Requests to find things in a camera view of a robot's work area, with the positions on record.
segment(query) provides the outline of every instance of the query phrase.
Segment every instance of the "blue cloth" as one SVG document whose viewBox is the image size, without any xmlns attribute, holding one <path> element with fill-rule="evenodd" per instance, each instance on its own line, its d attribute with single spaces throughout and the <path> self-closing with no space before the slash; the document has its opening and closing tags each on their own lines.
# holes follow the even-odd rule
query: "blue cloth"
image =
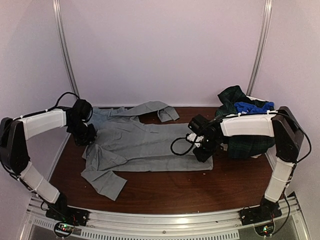
<svg viewBox="0 0 320 240">
<path fill-rule="evenodd" d="M 236 102 L 234 104 L 234 107 L 236 108 L 238 113 L 262 114 L 262 113 L 266 113 L 267 110 L 270 110 L 270 108 L 273 109 L 274 105 L 275 104 L 271 101 L 271 102 L 267 102 L 263 107 L 257 107 L 256 105 L 240 101 L 240 102 Z"/>
</svg>

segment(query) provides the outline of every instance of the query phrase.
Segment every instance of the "robotic arm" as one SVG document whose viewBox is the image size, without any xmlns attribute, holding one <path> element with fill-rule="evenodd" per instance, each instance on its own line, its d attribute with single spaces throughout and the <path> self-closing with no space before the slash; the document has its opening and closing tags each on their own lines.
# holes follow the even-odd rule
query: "robotic arm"
<svg viewBox="0 0 320 240">
<path fill-rule="evenodd" d="M 267 114 L 228 115 L 212 121 L 197 115 L 189 123 L 188 127 L 194 133 L 187 136 L 187 141 L 196 146 L 193 153 L 200 162 L 205 162 L 214 154 L 224 137 L 261 135 L 275 139 L 277 160 L 269 185 L 260 206 L 240 211 L 242 225 L 268 221 L 282 215 L 278 201 L 292 179 L 304 139 L 304 133 L 298 126 L 286 106 Z"/>
<path fill-rule="evenodd" d="M 86 124 L 90 114 L 91 104 L 78 99 L 73 107 L 57 107 L 18 119 L 6 117 L 0 123 L 0 160 L 4 169 L 47 203 L 47 217 L 73 225 L 85 226 L 88 211 L 68 207 L 67 197 L 33 166 L 26 141 L 46 131 L 67 127 L 66 131 L 73 135 L 77 146 L 89 145 L 96 138 L 94 126 Z"/>
</svg>

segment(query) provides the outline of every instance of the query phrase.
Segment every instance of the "metal frame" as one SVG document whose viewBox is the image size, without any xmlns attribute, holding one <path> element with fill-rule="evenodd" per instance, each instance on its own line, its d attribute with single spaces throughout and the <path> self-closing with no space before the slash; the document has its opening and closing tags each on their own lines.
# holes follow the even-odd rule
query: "metal frame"
<svg viewBox="0 0 320 240">
<path fill-rule="evenodd" d="M 41 210 L 41 200 L 32 197 L 27 208 L 26 218 L 20 240 L 28 240 L 33 225 L 51 230 L 56 221 L 46 218 Z M 296 197 L 288 198 L 291 216 L 300 240 L 309 240 L 310 236 Z M 284 200 L 279 201 L 284 219 L 288 206 Z M 73 236 L 89 240 L 211 240 L 214 236 L 232 236 L 235 240 L 238 230 L 252 228 L 254 225 L 242 226 L 239 210 L 224 210 L 189 214 L 128 214 L 89 210 L 86 227 L 76 227 Z"/>
<path fill-rule="evenodd" d="M 60 9 L 60 0 L 52 0 L 52 3 L 53 3 L 54 17 L 56 21 L 57 30 L 58 30 L 65 69 L 69 78 L 72 91 L 80 97 L 79 90 L 75 80 L 74 71 L 71 66 L 68 48 L 67 48 L 67 41 L 66 41 L 64 25 L 62 21 L 61 9 Z"/>
<path fill-rule="evenodd" d="M 261 26 L 261 32 L 260 32 L 260 38 L 258 42 L 258 48 L 255 55 L 255 60 L 253 64 L 253 69 L 248 85 L 248 89 L 246 91 L 246 95 L 251 95 L 257 80 L 259 68 L 262 61 L 263 52 L 265 49 L 267 36 L 269 32 L 270 27 L 270 21 L 271 21 L 271 13 L 272 13 L 272 0 L 265 0 L 264 5 L 264 12 L 263 12 L 263 18 L 262 18 L 262 26 Z"/>
</svg>

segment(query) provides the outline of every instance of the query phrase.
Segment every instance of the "plaid fabric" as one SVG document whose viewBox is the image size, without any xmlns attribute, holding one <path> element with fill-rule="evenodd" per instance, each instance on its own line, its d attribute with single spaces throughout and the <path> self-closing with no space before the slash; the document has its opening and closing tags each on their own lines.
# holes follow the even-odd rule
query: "plaid fabric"
<svg viewBox="0 0 320 240">
<path fill-rule="evenodd" d="M 250 100 L 238 85 L 228 87 L 218 97 L 223 105 L 216 111 L 216 117 L 226 114 L 237 114 L 238 112 L 235 108 L 235 103 L 237 102 L 254 104 L 259 108 L 263 107 L 266 103 L 266 101 Z M 275 144 L 275 140 L 273 137 L 268 136 L 239 135 L 226 137 L 224 143 L 228 144 L 227 151 L 229 158 L 245 159 L 265 153 L 268 148 L 271 148 Z"/>
</svg>

